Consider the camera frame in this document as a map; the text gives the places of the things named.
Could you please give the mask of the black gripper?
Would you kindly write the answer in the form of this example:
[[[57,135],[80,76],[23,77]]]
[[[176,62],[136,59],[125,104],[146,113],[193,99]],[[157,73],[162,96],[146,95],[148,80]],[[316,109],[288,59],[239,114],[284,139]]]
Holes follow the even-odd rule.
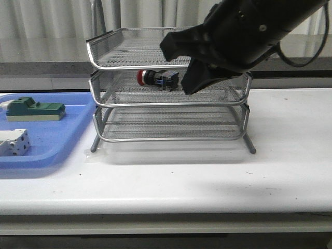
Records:
[[[181,85],[192,95],[279,52],[292,30],[293,1],[221,1],[202,24],[167,34],[160,47],[167,61],[191,58]]]

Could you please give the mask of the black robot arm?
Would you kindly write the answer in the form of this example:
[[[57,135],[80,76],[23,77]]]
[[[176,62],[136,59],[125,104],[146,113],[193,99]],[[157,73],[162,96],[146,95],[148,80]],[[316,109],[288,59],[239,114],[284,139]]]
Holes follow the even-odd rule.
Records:
[[[236,78],[277,53],[289,65],[280,41],[328,1],[221,1],[204,22],[170,32],[160,48],[167,61],[190,57],[182,79],[187,95]]]

